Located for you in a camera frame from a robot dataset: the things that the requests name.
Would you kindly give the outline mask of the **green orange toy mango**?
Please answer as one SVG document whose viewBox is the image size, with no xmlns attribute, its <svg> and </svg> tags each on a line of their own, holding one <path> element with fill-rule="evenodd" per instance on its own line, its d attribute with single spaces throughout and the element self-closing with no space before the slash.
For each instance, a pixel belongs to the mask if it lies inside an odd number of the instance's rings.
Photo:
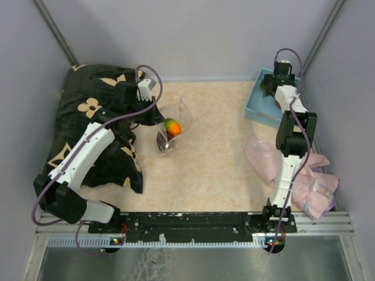
<svg viewBox="0 0 375 281">
<path fill-rule="evenodd" d="M 169 132 L 175 136 L 178 136 L 182 133 L 181 125 L 179 124 L 179 122 L 177 122 L 173 118 L 165 119 L 165 129 L 166 129 L 166 132 Z"/>
</svg>

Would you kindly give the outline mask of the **dark brown toy fruit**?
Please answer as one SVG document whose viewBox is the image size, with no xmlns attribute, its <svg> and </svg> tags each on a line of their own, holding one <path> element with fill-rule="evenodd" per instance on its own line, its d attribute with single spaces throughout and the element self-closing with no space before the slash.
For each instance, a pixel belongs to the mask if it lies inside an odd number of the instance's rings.
<svg viewBox="0 0 375 281">
<path fill-rule="evenodd" d="M 174 148 L 173 139 L 168 140 L 167 135 L 165 138 L 165 136 L 161 132 L 158 132 L 156 136 L 156 143 L 157 143 L 159 151 L 162 153 L 169 152 Z"/>
</svg>

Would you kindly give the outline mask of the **clear dotted zip bag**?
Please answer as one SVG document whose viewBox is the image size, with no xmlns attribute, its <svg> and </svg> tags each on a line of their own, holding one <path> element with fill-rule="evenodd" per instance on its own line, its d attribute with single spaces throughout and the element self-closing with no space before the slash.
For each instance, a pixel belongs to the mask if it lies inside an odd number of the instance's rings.
<svg viewBox="0 0 375 281">
<path fill-rule="evenodd" d="M 194 125 L 194 117 L 183 98 L 178 102 L 159 109 L 163 121 L 158 124 L 156 144 L 160 152 L 174 150 L 179 139 L 189 133 Z"/>
</svg>

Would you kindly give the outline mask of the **red toy apple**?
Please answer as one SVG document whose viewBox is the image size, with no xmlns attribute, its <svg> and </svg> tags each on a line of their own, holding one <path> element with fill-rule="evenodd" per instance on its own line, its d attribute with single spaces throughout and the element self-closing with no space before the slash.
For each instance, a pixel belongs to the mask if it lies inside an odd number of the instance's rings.
<svg viewBox="0 0 375 281">
<path fill-rule="evenodd" d="M 173 135 L 173 134 L 171 134 L 169 132 L 167 132 L 166 134 L 167 134 L 168 140 L 171 140 L 171 139 L 173 139 L 175 137 L 175 135 Z"/>
</svg>

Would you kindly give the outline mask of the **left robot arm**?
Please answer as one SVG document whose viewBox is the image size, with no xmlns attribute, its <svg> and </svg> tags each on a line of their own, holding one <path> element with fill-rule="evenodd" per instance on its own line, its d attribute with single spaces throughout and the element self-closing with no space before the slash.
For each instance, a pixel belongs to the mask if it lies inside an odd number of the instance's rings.
<svg viewBox="0 0 375 281">
<path fill-rule="evenodd" d="M 48 175 L 38 175 L 33 183 L 37 202 L 32 208 L 32 221 L 37 207 L 55 215 L 58 221 L 99 222 L 109 232 L 118 231 L 122 218 L 116 208 L 102 201 L 81 198 L 79 190 L 84 178 L 100 155 L 115 140 L 114 123 L 125 120 L 127 124 L 138 121 L 141 125 L 154 126 L 165 119 L 156 106 L 159 97 L 151 90 L 154 80 L 145 79 L 136 84 L 120 82 L 115 86 L 110 109 L 100 108 L 90 119 L 71 152 Z"/>
</svg>

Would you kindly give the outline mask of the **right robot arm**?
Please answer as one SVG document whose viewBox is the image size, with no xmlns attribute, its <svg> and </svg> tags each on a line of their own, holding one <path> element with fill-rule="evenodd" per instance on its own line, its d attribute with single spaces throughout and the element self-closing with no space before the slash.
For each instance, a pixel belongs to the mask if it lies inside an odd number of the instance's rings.
<svg viewBox="0 0 375 281">
<path fill-rule="evenodd" d="M 276 231 L 286 221 L 291 209 L 291 189 L 302 161 L 308 158 L 315 134 L 317 115 L 302 104 L 292 65 L 287 60 L 275 61 L 272 74 L 261 82 L 264 96 L 272 96 L 282 111 L 275 146 L 280 153 L 280 166 L 275 190 L 268 198 L 262 216 L 263 227 Z"/>
</svg>

